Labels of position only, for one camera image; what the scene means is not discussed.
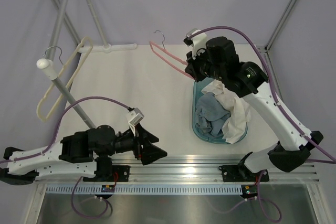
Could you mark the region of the pink hanger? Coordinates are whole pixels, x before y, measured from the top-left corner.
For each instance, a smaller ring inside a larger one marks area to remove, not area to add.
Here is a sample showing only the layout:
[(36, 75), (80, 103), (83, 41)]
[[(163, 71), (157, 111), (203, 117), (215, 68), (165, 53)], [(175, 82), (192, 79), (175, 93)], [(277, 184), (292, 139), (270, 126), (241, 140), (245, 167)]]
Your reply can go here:
[(161, 44), (162, 46), (159, 46), (157, 43), (153, 42), (153, 41), (149, 41), (149, 46), (150, 46), (150, 49), (151, 51), (157, 56), (159, 57), (161, 60), (163, 60), (166, 64), (168, 64), (170, 67), (172, 67), (174, 70), (176, 70), (177, 72), (181, 73), (182, 75), (190, 78), (190, 79), (193, 79), (192, 76), (188, 73), (186, 73), (185, 71), (179, 69), (176, 65), (172, 64), (171, 62), (169, 62), (167, 59), (165, 59), (161, 54), (159, 54), (156, 50), (158, 49), (159, 51), (163, 52), (164, 54), (166, 54), (167, 56), (171, 57), (172, 59), (174, 59), (175, 61), (179, 62), (180, 64), (184, 65), (184, 66), (187, 66), (187, 62), (186, 61), (183, 61), (182, 59), (180, 59), (179, 57), (173, 55), (171, 52), (169, 52), (166, 47), (165, 47), (165, 36), (164, 34), (160, 31), (160, 30), (155, 30), (153, 32), (154, 34), (156, 33), (160, 33), (161, 36), (162, 36), (162, 41), (161, 41)]

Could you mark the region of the white pleated skirt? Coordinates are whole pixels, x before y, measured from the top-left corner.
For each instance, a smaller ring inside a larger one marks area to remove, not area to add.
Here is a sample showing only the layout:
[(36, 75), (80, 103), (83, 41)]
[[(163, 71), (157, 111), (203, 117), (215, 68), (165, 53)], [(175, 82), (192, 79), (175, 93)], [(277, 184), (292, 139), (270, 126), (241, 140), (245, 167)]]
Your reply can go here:
[(202, 89), (202, 94), (213, 93), (216, 100), (231, 113), (230, 118), (222, 127), (223, 137), (220, 142), (235, 144), (239, 142), (247, 132), (247, 123), (250, 121), (250, 105), (235, 93), (229, 91), (217, 80), (212, 81)]

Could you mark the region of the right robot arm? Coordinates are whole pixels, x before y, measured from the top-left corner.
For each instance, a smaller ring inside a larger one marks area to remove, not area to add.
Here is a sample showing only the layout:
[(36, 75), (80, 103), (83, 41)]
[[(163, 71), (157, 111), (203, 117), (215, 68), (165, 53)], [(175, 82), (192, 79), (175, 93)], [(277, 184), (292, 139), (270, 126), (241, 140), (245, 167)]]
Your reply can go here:
[(238, 181), (253, 181), (269, 168), (289, 173), (304, 164), (311, 151), (323, 140), (319, 131), (311, 131), (273, 94), (270, 79), (253, 62), (240, 61), (234, 43), (226, 37), (207, 39), (205, 33), (184, 43), (187, 53), (185, 72), (200, 82), (209, 77), (242, 98), (264, 119), (278, 138), (277, 144), (259, 152), (249, 152), (235, 166), (221, 166)]

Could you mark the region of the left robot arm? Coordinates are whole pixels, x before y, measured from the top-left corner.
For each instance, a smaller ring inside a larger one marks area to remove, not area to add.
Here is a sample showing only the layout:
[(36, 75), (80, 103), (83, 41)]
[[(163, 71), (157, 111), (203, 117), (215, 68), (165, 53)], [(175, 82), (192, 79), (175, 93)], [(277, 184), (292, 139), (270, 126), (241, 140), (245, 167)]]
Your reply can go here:
[(8, 147), (4, 153), (7, 167), (1, 181), (9, 185), (29, 185), (37, 180), (72, 179), (85, 182), (127, 182), (129, 166), (114, 165), (112, 156), (132, 152), (142, 165), (167, 157), (155, 144), (159, 139), (141, 125), (116, 133), (108, 125), (76, 132), (53, 144), (46, 152), (23, 151)]

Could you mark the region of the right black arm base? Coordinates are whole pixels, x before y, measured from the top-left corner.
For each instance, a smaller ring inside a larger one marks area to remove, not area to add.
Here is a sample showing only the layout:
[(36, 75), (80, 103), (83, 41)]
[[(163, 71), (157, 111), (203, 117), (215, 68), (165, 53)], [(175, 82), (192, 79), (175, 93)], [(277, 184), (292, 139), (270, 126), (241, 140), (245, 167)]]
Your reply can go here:
[(261, 182), (269, 182), (268, 171), (262, 173), (252, 173), (245, 167), (245, 160), (252, 154), (246, 154), (237, 165), (221, 165), (218, 169), (221, 171), (223, 182), (255, 182), (257, 183), (260, 175), (262, 175)]

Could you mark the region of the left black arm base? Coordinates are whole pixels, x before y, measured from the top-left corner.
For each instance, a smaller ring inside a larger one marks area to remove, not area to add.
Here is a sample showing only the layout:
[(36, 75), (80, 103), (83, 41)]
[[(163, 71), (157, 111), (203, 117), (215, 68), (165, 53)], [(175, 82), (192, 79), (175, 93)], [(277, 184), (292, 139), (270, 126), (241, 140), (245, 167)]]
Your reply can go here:
[(94, 171), (94, 177), (84, 177), (84, 182), (128, 182), (130, 166), (114, 165), (109, 157), (97, 157), (95, 160), (97, 165)]

